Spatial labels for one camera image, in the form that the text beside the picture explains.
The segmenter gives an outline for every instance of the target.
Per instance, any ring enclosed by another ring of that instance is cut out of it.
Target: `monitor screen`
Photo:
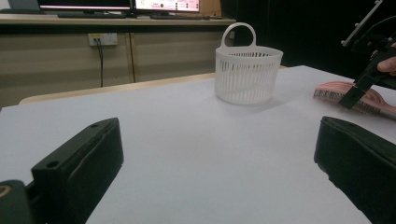
[[[200,0],[133,0],[135,12],[199,12]]]
[[[131,9],[131,0],[37,0],[41,10],[124,11]]]

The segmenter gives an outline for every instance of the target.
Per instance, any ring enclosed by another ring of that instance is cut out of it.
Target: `white basket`
[[[227,47],[227,34],[236,26],[246,26],[253,34],[247,47]],[[237,22],[224,32],[221,46],[216,49],[216,95],[237,105],[255,105],[270,99],[283,52],[256,46],[256,33],[246,23]]]

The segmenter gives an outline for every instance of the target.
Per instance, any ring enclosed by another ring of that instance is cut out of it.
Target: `human hand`
[[[392,76],[396,76],[396,57],[391,57],[378,64],[378,71],[383,73],[390,73]]]

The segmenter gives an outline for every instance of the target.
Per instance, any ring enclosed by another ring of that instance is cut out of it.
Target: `white tabletop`
[[[52,150],[118,117],[125,162],[88,223],[370,223],[314,163],[318,128],[330,116],[395,143],[395,121],[313,99],[331,80],[347,78],[281,69],[259,106],[222,102],[207,79],[6,107],[0,180],[29,183]],[[375,89],[396,105],[395,91]]]

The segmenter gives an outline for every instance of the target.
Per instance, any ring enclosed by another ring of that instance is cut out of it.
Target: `pink object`
[[[314,97],[321,100],[338,102],[353,86],[353,83],[345,81],[326,82],[315,88]],[[396,115],[396,107],[387,104],[382,96],[373,89],[368,90],[359,102],[354,105],[353,109],[367,115],[378,115],[380,112],[388,112]]]

